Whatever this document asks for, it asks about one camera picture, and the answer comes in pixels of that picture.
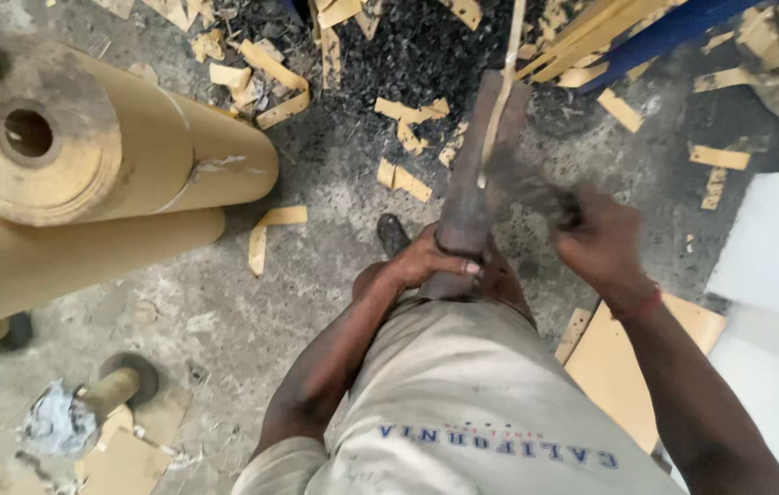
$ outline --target black shoe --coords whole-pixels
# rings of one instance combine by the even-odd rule
[[[405,233],[402,223],[392,213],[384,213],[377,220],[377,239],[381,242],[381,248],[390,259],[401,253],[411,244],[411,238]]]

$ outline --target man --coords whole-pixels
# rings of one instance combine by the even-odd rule
[[[581,202],[584,225],[554,231],[555,248],[625,326],[690,492],[779,494],[756,425],[642,272],[637,210],[593,190]],[[382,219],[384,245],[399,244],[394,226]],[[505,260],[444,255],[434,233],[357,278],[271,400],[235,495],[681,493],[543,347]],[[477,276],[480,296],[403,296],[438,271]],[[347,390],[329,456],[323,436]]]

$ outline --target beige t-shirt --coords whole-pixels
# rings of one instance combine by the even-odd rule
[[[265,450],[234,495],[682,493],[515,310],[409,300],[374,339],[336,444]]]

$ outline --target concrete floor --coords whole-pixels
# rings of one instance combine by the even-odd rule
[[[60,0],[51,8],[43,0],[0,0],[0,29],[41,33],[82,50],[106,34],[112,44],[105,61],[122,68],[150,63],[164,87],[202,98],[207,65],[193,60],[186,36],[142,4],[133,15],[123,21],[88,0]],[[495,233],[543,336],[556,341],[572,310],[595,308],[597,298],[560,265],[544,220],[528,205],[526,187],[516,186],[534,166],[564,184],[595,182],[641,208],[647,272],[668,292],[724,309],[724,301],[704,295],[703,287],[749,178],[779,170],[779,120],[747,88],[691,94],[693,75],[736,60],[729,43],[710,57],[697,45],[684,46],[661,57],[637,83],[617,84],[616,92],[647,115],[637,134],[593,105],[563,121],[542,118],[543,100],[534,99],[518,156],[526,165],[510,165],[497,180],[505,208]],[[48,380],[86,383],[97,377],[104,358],[133,350],[159,365],[167,385],[193,392],[175,447],[196,454],[202,446],[206,456],[168,471],[154,493],[228,492],[286,369],[349,302],[358,272],[383,259],[373,233],[377,217],[393,211],[417,231],[438,219],[447,185],[448,171],[434,154],[425,154],[401,165],[434,187],[429,203],[379,186],[373,150],[395,139],[391,126],[377,137],[357,135],[356,121],[318,128],[325,112],[317,101],[268,132],[281,151],[280,182],[258,203],[227,208],[229,227],[215,245],[34,308],[32,346],[0,355],[0,471],[20,468],[13,460],[21,448],[15,428]],[[709,167],[688,162],[687,143],[724,148],[740,137],[762,136],[768,151],[755,154],[747,171],[729,175],[718,210],[701,209]],[[246,266],[249,230],[267,209],[296,204],[307,205],[309,222],[272,227],[264,275],[254,279]],[[695,236],[693,253],[686,249],[687,234]],[[140,300],[155,304],[157,321],[133,320]],[[206,378],[195,378],[192,369],[205,370]],[[70,462],[44,462],[58,482],[72,479]]]

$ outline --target kraft paper roll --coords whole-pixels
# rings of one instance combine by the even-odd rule
[[[0,219],[0,319],[215,241],[221,208],[55,227]]]
[[[254,201],[259,131],[65,45],[0,33],[0,216],[57,226]]]

